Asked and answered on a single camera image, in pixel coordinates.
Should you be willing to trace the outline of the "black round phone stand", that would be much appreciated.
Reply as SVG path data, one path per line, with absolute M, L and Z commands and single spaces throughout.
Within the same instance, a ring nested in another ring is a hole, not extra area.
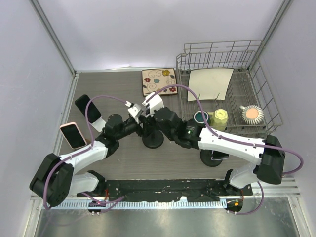
M 150 149 L 159 148 L 164 142 L 164 136 L 156 125 L 143 124 L 143 144 Z
M 212 154 L 213 154 L 213 151 L 211 150 L 201 150 L 200 159 L 206 166 L 217 167 L 222 163 L 223 160 L 217 160 L 217 161 L 211 160 Z

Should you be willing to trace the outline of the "floral square plate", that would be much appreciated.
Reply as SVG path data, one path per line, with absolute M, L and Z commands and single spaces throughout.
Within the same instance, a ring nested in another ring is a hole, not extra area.
M 174 68 L 147 69 L 142 71 L 142 90 L 144 96 L 148 96 L 167 85 L 176 83 L 177 79 Z

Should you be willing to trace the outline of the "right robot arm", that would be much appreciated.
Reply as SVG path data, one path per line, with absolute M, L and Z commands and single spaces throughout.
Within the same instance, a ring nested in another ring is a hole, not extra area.
M 232 155 L 247 161 L 247 165 L 227 172 L 223 189 L 229 195 L 257 181 L 273 185 L 282 182 L 285 152 L 281 150 L 282 146 L 275 136 L 268 135 L 265 139 L 259 139 L 216 129 L 210 131 L 192 119 L 181 120 L 168 107 L 155 110 L 153 114 L 146 110 L 145 115 L 170 141 L 182 148 L 202 150 L 210 158 Z

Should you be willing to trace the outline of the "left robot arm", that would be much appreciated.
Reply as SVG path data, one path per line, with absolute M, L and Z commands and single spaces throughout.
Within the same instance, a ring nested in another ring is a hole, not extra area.
M 83 175 L 78 172 L 111 156 L 119 148 L 119 140 L 132 133 L 142 134 L 139 119 L 129 117 L 123 121 L 118 114 L 110 115 L 102 132 L 90 145 L 66 155 L 48 154 L 31 180 L 30 190 L 43 199 L 46 209 L 81 192 L 100 197 L 105 191 L 105 178 L 95 171 Z

